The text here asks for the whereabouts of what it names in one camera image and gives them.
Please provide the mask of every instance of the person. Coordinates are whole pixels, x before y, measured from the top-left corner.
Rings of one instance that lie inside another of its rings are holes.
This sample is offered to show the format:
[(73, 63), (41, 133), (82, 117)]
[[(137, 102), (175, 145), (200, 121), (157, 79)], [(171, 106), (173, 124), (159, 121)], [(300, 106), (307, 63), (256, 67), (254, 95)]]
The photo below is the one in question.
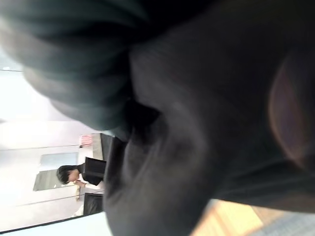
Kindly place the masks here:
[(60, 166), (57, 169), (57, 178), (62, 184), (74, 182), (81, 188), (104, 189), (104, 182), (101, 178), (86, 177), (82, 179), (83, 164)]
[(0, 42), (59, 111), (116, 136), (113, 235), (186, 236), (209, 199), (315, 212), (314, 8), (1, 0)]

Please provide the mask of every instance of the woman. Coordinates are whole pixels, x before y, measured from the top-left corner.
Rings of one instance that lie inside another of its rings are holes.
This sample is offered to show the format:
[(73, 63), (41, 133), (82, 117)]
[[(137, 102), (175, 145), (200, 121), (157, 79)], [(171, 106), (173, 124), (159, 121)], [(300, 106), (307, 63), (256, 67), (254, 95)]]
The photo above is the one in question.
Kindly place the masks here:
[(103, 179), (98, 177), (82, 178), (84, 163), (77, 166), (60, 166), (57, 169), (57, 178), (62, 184), (74, 182), (81, 188), (104, 189)]

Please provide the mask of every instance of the black chair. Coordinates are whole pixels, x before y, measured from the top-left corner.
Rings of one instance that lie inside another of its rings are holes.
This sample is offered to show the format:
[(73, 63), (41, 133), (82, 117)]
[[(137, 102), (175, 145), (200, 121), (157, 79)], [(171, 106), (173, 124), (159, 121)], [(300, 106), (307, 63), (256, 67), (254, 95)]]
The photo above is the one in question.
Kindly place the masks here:
[(103, 195), (86, 193), (84, 196), (83, 215), (92, 215), (103, 211)]

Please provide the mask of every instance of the wooden floor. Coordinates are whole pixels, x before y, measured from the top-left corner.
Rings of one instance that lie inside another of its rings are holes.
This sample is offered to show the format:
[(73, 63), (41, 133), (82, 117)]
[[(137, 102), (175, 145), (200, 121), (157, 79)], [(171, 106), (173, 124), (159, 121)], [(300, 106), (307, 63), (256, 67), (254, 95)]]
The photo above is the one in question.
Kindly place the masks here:
[(279, 210), (218, 201), (205, 213), (191, 236), (246, 236), (283, 214)]

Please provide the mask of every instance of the hand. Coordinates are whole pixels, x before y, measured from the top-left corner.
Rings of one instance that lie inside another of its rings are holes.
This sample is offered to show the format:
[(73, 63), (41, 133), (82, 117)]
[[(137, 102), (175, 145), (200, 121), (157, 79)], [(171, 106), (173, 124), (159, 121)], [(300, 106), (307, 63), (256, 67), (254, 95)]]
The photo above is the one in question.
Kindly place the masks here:
[(85, 187), (85, 183), (83, 183), (83, 182), (80, 181), (80, 180), (76, 180), (76, 181), (74, 182), (74, 184), (80, 186), (81, 188), (84, 188), (84, 187)]

